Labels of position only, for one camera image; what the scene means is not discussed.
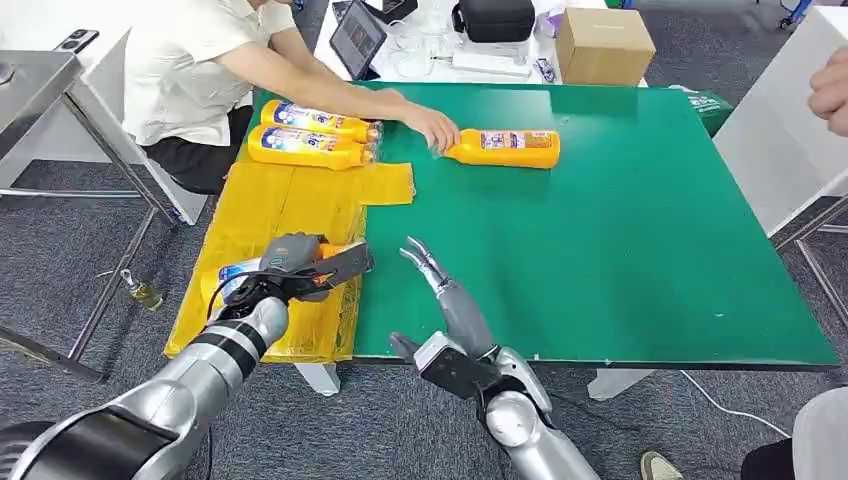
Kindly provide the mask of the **person's right hand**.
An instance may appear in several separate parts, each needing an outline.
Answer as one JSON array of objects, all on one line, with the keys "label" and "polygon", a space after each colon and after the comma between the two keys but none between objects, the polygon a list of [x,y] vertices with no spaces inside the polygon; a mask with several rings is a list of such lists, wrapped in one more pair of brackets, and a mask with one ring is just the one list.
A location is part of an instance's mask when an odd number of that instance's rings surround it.
[{"label": "person's right hand", "polygon": [[420,133],[433,153],[442,154],[460,142],[456,124],[439,111],[410,103],[404,107],[401,121]]}]

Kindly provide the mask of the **standing person's hand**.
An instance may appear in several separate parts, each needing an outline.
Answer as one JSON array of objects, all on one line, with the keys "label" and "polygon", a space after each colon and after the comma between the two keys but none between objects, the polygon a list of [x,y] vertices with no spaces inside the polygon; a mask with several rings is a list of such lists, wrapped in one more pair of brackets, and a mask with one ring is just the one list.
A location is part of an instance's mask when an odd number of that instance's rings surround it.
[{"label": "standing person's hand", "polygon": [[811,112],[827,123],[828,129],[847,137],[847,47],[837,49],[810,79],[808,99]]}]

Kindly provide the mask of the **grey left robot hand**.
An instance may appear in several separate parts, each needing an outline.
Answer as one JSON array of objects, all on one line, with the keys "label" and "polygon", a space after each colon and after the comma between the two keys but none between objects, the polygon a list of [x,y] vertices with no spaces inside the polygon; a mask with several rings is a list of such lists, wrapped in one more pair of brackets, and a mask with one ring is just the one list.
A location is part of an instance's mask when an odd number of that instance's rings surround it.
[{"label": "grey left robot hand", "polygon": [[224,298],[229,307],[254,306],[267,297],[317,303],[374,266],[366,241],[339,246],[319,234],[287,233],[271,241],[258,270]]}]

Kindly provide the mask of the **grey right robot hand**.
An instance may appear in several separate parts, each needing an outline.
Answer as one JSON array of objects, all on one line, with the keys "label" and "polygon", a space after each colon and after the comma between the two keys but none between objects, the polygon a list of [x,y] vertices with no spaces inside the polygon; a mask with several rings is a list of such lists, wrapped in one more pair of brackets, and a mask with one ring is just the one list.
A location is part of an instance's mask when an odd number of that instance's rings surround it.
[{"label": "grey right robot hand", "polygon": [[499,346],[468,291],[436,260],[419,239],[408,236],[407,248],[400,248],[402,257],[409,260],[423,275],[439,303],[446,335],[477,361],[494,364]]}]

